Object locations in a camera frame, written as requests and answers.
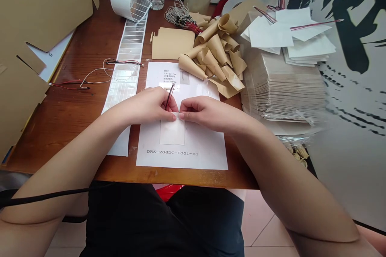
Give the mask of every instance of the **cardboard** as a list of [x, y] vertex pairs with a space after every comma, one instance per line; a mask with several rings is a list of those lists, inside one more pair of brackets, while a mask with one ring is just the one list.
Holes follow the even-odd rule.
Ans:
[[178, 59], [178, 67], [190, 74], [198, 77], [201, 80], [207, 78], [204, 71], [193, 61], [189, 56], [185, 54], [180, 54]]
[[161, 27], [158, 36], [153, 36], [153, 59], [178, 59], [193, 49], [194, 32]]
[[99, 0], [0, 0], [0, 159], [16, 145], [49, 85], [27, 43], [50, 51], [93, 13]]

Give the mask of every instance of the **kraft paper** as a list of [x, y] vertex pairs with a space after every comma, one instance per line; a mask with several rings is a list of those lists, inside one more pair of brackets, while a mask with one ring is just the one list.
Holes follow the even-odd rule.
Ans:
[[201, 43], [207, 42], [208, 39], [217, 32], [218, 30], [218, 22], [219, 20], [216, 20], [211, 26], [206, 28], [197, 38]]
[[237, 24], [238, 24], [237, 21], [232, 19], [230, 15], [227, 13], [220, 18], [218, 23], [218, 28], [229, 34], [233, 34], [237, 31], [237, 28], [238, 28]]
[[227, 62], [226, 54], [218, 34], [215, 34], [211, 39], [209, 39], [206, 46], [210, 49], [214, 57], [221, 65], [224, 65]]
[[237, 75], [233, 72], [233, 70], [229, 66], [223, 66], [221, 68], [222, 72], [224, 72], [226, 79], [229, 83], [237, 90], [240, 91], [245, 88], [244, 84], [239, 80]]
[[214, 74], [213, 74], [213, 72], [210, 71], [209, 67], [207, 67], [206, 64], [204, 63], [204, 61], [202, 60], [202, 52], [201, 51], [197, 54], [197, 60], [200, 63], [200, 65], [204, 65], [205, 66], [205, 74], [208, 77], [212, 77]]
[[222, 44], [222, 47], [224, 48], [225, 52], [228, 52], [232, 49], [232, 45], [223, 39], [221, 39], [221, 44]]
[[213, 82], [218, 89], [218, 92], [221, 93], [226, 98], [231, 98], [232, 96], [238, 94], [238, 91], [229, 83], [228, 80], [221, 82], [217, 77], [209, 79], [210, 82]]
[[189, 56], [191, 59], [196, 58], [197, 54], [201, 51], [201, 49], [205, 47], [206, 47], [206, 43], [199, 44], [193, 49], [189, 50], [188, 53], [186, 53], [186, 55]]
[[230, 59], [232, 61], [233, 69], [236, 75], [240, 75], [246, 69], [245, 61], [232, 51], [229, 52]]
[[189, 72], [195, 77], [198, 77], [201, 80], [204, 80], [207, 78], [204, 71], [197, 64], [195, 64], [194, 61], [191, 60], [189, 56], [185, 54], [180, 54], [180, 57], [178, 59], [178, 67], [181, 68], [182, 70], [185, 70], [186, 72]]
[[220, 79], [220, 81], [224, 81], [225, 80], [224, 72], [222, 72], [216, 58], [214, 58], [209, 48], [207, 47], [203, 48], [201, 52], [202, 52], [202, 60], [206, 64], [206, 66], [210, 69], [210, 71], [214, 75], [216, 75]]
[[223, 39], [228, 42], [232, 46], [232, 51], [236, 52], [240, 48], [240, 44], [238, 44], [231, 36], [225, 34]]

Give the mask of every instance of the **finger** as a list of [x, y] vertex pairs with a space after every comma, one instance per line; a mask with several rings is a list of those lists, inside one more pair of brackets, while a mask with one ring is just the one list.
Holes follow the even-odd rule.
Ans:
[[170, 97], [168, 107], [171, 109], [172, 112], [178, 112], [178, 106], [176, 100], [174, 99], [174, 96]]
[[175, 121], [177, 117], [172, 112], [167, 112], [166, 110], [162, 110], [159, 113], [159, 118], [157, 120], [167, 120], [167, 121]]
[[191, 121], [200, 124], [201, 123], [200, 112], [182, 112], [179, 118], [186, 121]]
[[200, 107], [202, 106], [200, 106], [199, 97], [187, 98], [181, 102], [180, 112], [191, 111], [192, 108], [196, 111], [200, 111], [201, 110]]

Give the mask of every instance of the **calligraphy poster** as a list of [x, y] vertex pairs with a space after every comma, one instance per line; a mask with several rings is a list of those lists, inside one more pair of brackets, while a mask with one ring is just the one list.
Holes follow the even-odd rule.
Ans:
[[344, 20], [319, 67], [329, 125], [308, 145], [316, 174], [351, 217], [386, 232], [386, 0], [287, 0], [308, 6], [315, 21]]

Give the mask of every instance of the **stack of white cards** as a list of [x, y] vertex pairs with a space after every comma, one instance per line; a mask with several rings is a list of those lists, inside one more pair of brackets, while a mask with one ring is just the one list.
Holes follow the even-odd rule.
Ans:
[[246, 73], [246, 111], [275, 121], [320, 122], [325, 111], [324, 82], [317, 67], [288, 65], [283, 55], [260, 51]]
[[310, 67], [319, 61], [328, 61], [329, 54], [336, 51], [324, 34], [331, 26], [299, 28], [317, 24], [311, 19], [309, 8], [284, 9], [268, 14], [276, 20], [274, 24], [266, 17], [260, 16], [241, 34], [241, 37], [250, 41], [251, 47], [274, 54], [280, 54], [283, 48], [287, 64]]

